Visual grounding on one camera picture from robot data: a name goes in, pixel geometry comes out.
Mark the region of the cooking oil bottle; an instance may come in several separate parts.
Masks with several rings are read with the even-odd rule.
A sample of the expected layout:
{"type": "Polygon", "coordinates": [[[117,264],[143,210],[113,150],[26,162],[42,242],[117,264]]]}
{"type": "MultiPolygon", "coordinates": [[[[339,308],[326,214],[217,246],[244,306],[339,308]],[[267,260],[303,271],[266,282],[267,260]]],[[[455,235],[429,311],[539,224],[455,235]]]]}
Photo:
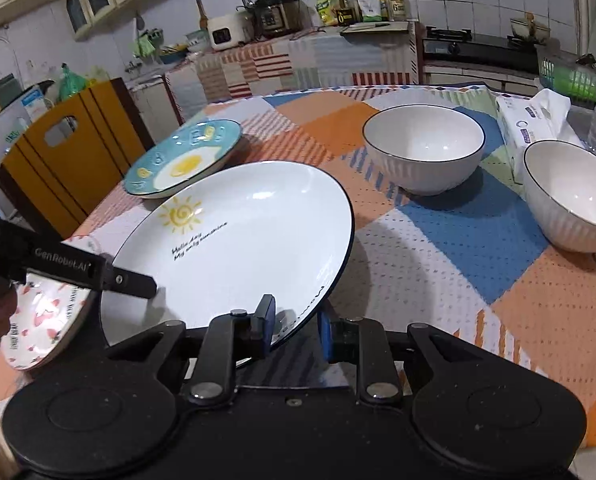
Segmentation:
{"type": "Polygon", "coordinates": [[[353,0],[335,0],[334,7],[339,26],[350,26],[356,23],[353,0]]]}

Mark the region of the teal egg plate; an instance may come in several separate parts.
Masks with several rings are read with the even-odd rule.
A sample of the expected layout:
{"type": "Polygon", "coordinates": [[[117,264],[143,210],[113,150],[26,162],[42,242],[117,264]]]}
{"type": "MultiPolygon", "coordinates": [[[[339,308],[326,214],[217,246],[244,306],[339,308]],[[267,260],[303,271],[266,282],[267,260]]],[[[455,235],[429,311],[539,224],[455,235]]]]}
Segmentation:
{"type": "Polygon", "coordinates": [[[146,200],[170,197],[221,170],[242,133],[231,119],[185,122],[132,165],[122,182],[124,191],[146,200]]]}

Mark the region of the small white pink-pattern plate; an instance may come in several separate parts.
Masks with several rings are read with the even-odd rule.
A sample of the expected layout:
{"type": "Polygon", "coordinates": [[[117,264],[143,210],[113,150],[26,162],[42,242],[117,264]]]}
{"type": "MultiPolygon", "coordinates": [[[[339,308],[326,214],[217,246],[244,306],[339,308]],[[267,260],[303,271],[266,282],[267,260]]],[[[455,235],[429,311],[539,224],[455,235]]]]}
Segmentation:
{"type": "Polygon", "coordinates": [[[14,370],[28,372],[51,362],[76,336],[85,321],[91,291],[28,273],[18,285],[17,310],[0,349],[14,370]]]}

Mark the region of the wooden chair back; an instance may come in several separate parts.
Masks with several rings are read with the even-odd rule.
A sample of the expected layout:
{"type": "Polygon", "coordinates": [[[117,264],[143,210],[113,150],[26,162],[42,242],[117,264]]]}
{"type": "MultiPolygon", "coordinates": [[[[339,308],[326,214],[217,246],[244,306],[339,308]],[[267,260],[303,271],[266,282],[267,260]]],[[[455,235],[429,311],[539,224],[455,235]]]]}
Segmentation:
{"type": "Polygon", "coordinates": [[[64,240],[123,180],[153,139],[120,78],[36,120],[0,163],[0,188],[38,233],[64,240]]]}

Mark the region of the white ribbed bowl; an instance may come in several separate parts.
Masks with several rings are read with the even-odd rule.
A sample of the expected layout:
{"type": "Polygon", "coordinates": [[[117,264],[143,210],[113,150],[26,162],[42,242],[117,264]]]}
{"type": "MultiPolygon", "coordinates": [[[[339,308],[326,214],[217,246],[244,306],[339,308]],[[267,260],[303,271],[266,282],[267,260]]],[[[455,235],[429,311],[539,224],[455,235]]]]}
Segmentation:
{"type": "Polygon", "coordinates": [[[596,156],[577,145],[542,140],[522,155],[523,191],[531,214],[555,246],[596,252],[596,156]]]}
{"type": "Polygon", "coordinates": [[[399,105],[368,118],[363,141],[371,161],[409,194],[433,196],[476,170],[485,132],[469,115],[430,104],[399,105]]]}

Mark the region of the black electric pressure cooker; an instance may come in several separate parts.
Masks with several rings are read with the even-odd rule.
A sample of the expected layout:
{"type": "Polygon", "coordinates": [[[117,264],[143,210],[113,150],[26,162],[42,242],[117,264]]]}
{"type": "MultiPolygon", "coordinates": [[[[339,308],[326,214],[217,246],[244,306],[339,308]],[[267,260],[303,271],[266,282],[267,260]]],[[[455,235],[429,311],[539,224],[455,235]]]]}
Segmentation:
{"type": "Polygon", "coordinates": [[[302,29],[298,0],[255,0],[253,8],[265,39],[287,36],[302,29]]]}

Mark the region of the green plastic basket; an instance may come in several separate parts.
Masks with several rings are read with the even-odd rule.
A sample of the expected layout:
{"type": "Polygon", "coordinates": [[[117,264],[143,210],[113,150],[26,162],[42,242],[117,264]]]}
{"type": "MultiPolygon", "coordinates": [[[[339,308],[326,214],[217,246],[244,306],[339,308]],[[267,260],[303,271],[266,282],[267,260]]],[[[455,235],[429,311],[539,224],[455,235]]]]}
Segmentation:
{"type": "Polygon", "coordinates": [[[538,78],[543,88],[567,96],[576,106],[596,105],[596,58],[537,50],[538,78]]]}

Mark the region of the black gas stove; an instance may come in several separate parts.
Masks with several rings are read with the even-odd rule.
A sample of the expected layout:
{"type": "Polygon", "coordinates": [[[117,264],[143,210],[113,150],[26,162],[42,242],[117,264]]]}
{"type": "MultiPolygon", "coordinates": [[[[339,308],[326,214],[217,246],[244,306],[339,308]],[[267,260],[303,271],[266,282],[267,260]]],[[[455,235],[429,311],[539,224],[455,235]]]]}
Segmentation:
{"type": "Polygon", "coordinates": [[[425,62],[468,63],[538,74],[537,50],[533,42],[514,36],[474,34],[470,29],[427,26],[423,59],[425,62]]]}

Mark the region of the white rice cooker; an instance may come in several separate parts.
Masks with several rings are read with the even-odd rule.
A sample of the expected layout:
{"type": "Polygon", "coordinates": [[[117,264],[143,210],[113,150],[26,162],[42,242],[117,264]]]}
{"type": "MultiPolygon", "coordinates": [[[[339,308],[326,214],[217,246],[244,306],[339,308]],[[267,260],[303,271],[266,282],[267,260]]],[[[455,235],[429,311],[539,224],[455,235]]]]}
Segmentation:
{"type": "Polygon", "coordinates": [[[249,44],[255,36],[251,14],[246,10],[240,10],[218,18],[209,18],[208,34],[214,51],[224,51],[249,44]]]}

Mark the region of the white tissue pack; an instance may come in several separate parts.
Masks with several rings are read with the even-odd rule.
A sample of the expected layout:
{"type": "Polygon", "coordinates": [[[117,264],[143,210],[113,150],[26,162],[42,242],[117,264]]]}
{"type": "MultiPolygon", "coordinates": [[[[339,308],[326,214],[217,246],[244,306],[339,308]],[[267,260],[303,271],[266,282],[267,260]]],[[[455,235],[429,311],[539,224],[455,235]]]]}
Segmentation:
{"type": "Polygon", "coordinates": [[[533,98],[500,94],[495,98],[497,123],[506,146],[514,182],[522,184],[522,156],[526,148],[542,140],[558,140],[583,146],[568,123],[571,101],[543,89],[533,98]]]}

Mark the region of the large white sun plate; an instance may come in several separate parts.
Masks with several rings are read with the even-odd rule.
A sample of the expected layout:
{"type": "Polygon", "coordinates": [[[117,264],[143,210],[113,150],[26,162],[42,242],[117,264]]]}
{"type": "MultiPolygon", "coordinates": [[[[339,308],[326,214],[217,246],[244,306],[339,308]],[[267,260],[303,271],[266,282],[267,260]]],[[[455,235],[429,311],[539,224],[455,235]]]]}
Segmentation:
{"type": "Polygon", "coordinates": [[[280,344],[333,290],[353,234],[351,200],[322,169],[271,160],[220,171],[166,200],[123,242],[115,266],[151,276],[158,294],[103,292],[103,334],[119,344],[164,321],[206,327],[271,295],[280,344]]]}

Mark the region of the striped counter cloth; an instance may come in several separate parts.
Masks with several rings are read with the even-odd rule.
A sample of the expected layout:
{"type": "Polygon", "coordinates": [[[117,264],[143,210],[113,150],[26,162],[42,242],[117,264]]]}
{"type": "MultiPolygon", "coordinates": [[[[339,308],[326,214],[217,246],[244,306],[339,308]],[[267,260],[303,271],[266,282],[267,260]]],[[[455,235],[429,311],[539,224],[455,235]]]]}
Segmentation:
{"type": "Polygon", "coordinates": [[[415,26],[312,28],[245,47],[209,52],[164,75],[173,103],[188,117],[210,103],[277,92],[419,84],[415,26]]]}

